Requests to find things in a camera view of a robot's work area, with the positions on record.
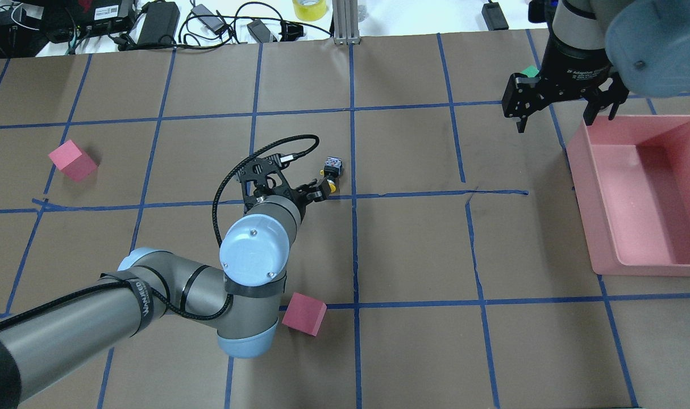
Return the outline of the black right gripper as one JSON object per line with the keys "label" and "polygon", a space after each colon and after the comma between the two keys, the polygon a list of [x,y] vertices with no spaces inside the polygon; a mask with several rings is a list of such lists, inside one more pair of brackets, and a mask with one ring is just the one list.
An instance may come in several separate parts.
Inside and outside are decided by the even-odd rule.
{"label": "black right gripper", "polygon": [[548,78],[542,72],[529,78],[512,73],[502,96],[502,112],[516,120],[517,132],[524,133],[529,117],[553,103],[585,100],[584,124],[592,126],[597,115],[610,108],[608,119],[614,119],[620,105],[629,96],[620,74],[599,70],[592,80],[577,80],[576,73],[563,72],[562,78]]}

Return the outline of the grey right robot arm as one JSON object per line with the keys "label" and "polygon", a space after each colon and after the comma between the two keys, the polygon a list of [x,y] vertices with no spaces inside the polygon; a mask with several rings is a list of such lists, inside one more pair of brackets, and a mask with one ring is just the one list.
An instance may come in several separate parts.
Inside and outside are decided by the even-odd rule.
{"label": "grey right robot arm", "polygon": [[501,99],[519,133],[553,103],[585,100],[589,126],[603,110],[613,119],[629,94],[690,91],[690,1],[531,1],[529,21],[547,24],[542,66],[512,73]]}

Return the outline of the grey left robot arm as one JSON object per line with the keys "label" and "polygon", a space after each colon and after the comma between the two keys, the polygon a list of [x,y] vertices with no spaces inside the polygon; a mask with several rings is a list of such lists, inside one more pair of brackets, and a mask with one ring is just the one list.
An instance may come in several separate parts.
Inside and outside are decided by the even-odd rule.
{"label": "grey left robot arm", "polygon": [[221,269],[138,248],[95,285],[0,321],[0,408],[18,407],[167,312],[215,329],[229,356],[264,354],[305,208],[337,190],[334,176],[299,186],[290,198],[283,185],[257,189],[219,246]]}

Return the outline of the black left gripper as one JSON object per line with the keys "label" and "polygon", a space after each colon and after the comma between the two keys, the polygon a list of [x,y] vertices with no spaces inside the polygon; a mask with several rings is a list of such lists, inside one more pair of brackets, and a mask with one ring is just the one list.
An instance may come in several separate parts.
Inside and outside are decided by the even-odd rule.
{"label": "black left gripper", "polygon": [[[267,185],[259,186],[254,181],[240,181],[243,191],[244,212],[249,212],[256,204],[259,197],[283,197],[296,205],[300,213],[306,213],[306,207],[311,202],[323,202],[329,198],[329,194],[334,192],[334,180],[331,178],[313,179],[309,183],[304,183],[293,188],[287,181],[277,183],[272,176],[267,176],[267,183],[272,182],[273,187]],[[312,193],[312,200],[307,198],[307,194]]]}

